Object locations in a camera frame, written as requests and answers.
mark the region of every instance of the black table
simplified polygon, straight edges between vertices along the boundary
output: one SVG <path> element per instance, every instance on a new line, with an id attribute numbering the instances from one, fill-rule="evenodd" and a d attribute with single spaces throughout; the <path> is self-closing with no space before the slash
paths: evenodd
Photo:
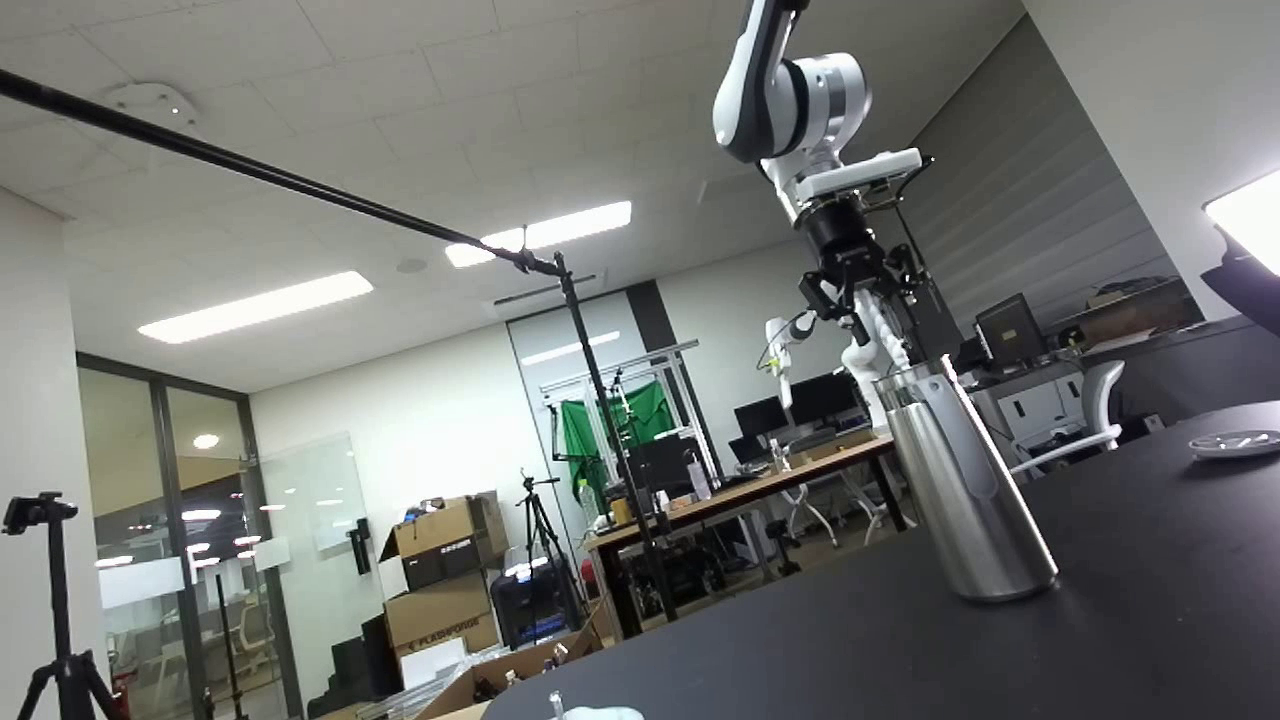
<path id="1" fill-rule="evenodd" d="M 1027 488 L 1064 587 L 960 603 L 929 530 L 723 601 L 504 691 L 488 716 L 626 704 L 649 720 L 1280 716 L 1280 459 L 1188 438 L 1280 429 L 1280 405 L 1185 421 Z"/>

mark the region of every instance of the light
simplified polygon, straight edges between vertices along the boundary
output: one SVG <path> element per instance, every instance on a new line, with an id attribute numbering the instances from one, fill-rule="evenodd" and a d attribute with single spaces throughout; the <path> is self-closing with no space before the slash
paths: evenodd
<path id="1" fill-rule="evenodd" d="M 630 222 L 630 201 L 615 201 L 615 203 L 594 203 L 582 213 L 537 220 L 526 228 L 504 228 L 504 233 L 493 233 L 481 241 L 488 248 L 518 251 L 518 248 L 571 242 L 571 241 L 600 235 L 600 233 L 626 228 L 626 222 Z M 472 242 L 449 242 L 445 257 L 451 267 L 477 267 L 477 265 L 493 260 L 493 251 L 472 248 Z"/>
<path id="2" fill-rule="evenodd" d="M 522 248 L 522 228 L 504 228 L 504 233 L 481 235 L 481 242 L 504 248 L 504 251 L 518 251 Z M 477 265 L 493 260 L 493 251 L 482 251 L 477 242 L 449 242 L 445 257 L 449 257 L 451 267 L 477 267 Z"/>
<path id="3" fill-rule="evenodd" d="M 211 521 L 220 521 L 222 512 L 220 508 L 186 508 L 182 512 L 182 523 L 211 523 Z"/>
<path id="4" fill-rule="evenodd" d="M 191 436 L 191 447 L 197 452 L 211 452 L 220 444 L 220 436 L 216 432 L 199 432 L 199 436 Z"/>
<path id="5" fill-rule="evenodd" d="M 142 331 L 159 345 L 191 345 L 202 334 L 220 334 L 220 331 L 250 326 L 264 318 L 311 311 L 311 309 L 340 305 L 340 298 L 368 294 L 368 293 L 370 293 L 370 283 L 360 271 L 337 271 L 337 277 L 315 277 L 315 279 L 289 283 L 275 293 L 211 305 L 199 311 L 166 316 L 166 318 L 142 322 L 136 331 Z"/>
<path id="6" fill-rule="evenodd" d="M 133 556 L 103 556 L 103 558 L 95 558 L 95 569 L 103 571 L 103 569 L 126 569 L 133 563 Z"/>
<path id="7" fill-rule="evenodd" d="M 600 331 L 600 334 L 593 334 L 588 345 L 600 347 L 600 345 L 611 345 L 611 341 L 619 341 L 619 331 Z M 518 362 L 522 362 L 522 367 L 531 367 L 531 362 L 551 362 L 551 361 L 574 355 L 574 353 L 582 353 L 582 347 L 581 347 L 581 345 L 558 345 L 558 347 L 549 347 L 549 353 L 518 355 Z"/>
<path id="8" fill-rule="evenodd" d="M 630 201 L 600 203 L 600 206 L 582 206 L 582 213 L 526 222 L 526 248 L 571 242 L 571 241 L 615 233 L 626 222 L 630 222 Z"/>
<path id="9" fill-rule="evenodd" d="M 1280 277 L 1280 171 L 1202 203 L 1202 216 Z"/>

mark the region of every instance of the metal cylinder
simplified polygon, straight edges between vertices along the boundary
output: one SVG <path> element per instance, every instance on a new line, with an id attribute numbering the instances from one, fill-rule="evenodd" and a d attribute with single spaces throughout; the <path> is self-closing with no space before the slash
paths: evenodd
<path id="1" fill-rule="evenodd" d="M 949 375 L 914 381 L 912 394 L 889 429 L 950 592 L 1003 603 L 1057 587 L 1058 569 L 967 394 Z"/>

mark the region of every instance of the overhead rod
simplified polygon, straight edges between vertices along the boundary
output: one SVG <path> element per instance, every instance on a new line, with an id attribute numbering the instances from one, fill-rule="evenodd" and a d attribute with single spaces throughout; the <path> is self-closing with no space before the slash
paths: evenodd
<path id="1" fill-rule="evenodd" d="M 365 216 L 424 233 L 424 235 L 445 241 L 445 242 L 482 248 L 482 251 L 517 265 L 518 271 L 563 277 L 558 265 L 549 265 L 549 260 L 531 257 L 526 248 L 522 251 L 493 248 L 493 242 L 482 242 L 482 241 L 477 241 L 468 233 L 409 216 L 398 206 L 377 203 L 368 197 L 350 197 L 342 188 L 294 176 L 289 168 L 275 168 L 275 162 L 216 146 L 216 145 L 202 145 L 197 134 L 182 134 L 182 132 L 125 114 L 114 109 L 90 103 L 83 94 L 71 94 L 71 91 L 46 87 L 46 84 L 37 84 L 37 80 L 4 73 L 4 67 L 0 67 L 0 94 L 11 94 L 11 101 L 33 103 L 33 109 L 42 109 L 52 114 L 71 114 L 80 123 L 90 123 L 90 127 L 103 127 L 103 132 L 114 132 L 114 134 L 133 134 L 138 145 L 154 145 L 154 146 L 166 146 L 166 152 L 178 152 L 178 157 L 191 157 L 191 161 L 202 161 L 202 162 L 220 162 L 227 171 L 254 176 L 264 183 L 292 188 L 292 193 L 315 197 L 324 203 L 340 203 L 340 206 L 350 206 L 350 213 L 365 213 Z"/>

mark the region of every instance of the camera tripod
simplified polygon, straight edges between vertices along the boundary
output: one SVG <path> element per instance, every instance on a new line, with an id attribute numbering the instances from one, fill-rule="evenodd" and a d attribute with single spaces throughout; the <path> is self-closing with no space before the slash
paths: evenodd
<path id="1" fill-rule="evenodd" d="M 551 587 L 557 587 L 557 603 L 558 613 L 569 615 L 571 628 L 581 628 L 582 621 L 582 601 L 571 584 L 571 569 L 569 569 L 569 556 L 558 548 L 558 537 L 549 521 L 549 508 L 542 500 L 537 496 L 537 483 L 557 483 L 557 480 L 531 480 L 522 474 L 522 563 L 531 569 L 531 550 L 540 548 L 549 556 L 549 571 L 551 571 Z"/>
<path id="2" fill-rule="evenodd" d="M 71 521 L 77 508 L 58 502 L 56 496 L 58 493 L 17 496 L 4 512 L 8 537 L 28 530 L 33 523 L 46 523 L 46 587 L 56 644 L 56 658 L 33 671 L 28 700 L 17 713 L 17 720 L 33 720 L 46 679 L 56 679 L 65 720 L 90 720 L 90 700 L 103 716 L 120 720 L 125 713 L 111 704 L 107 682 L 95 675 L 90 651 L 71 651 L 65 521 Z"/>

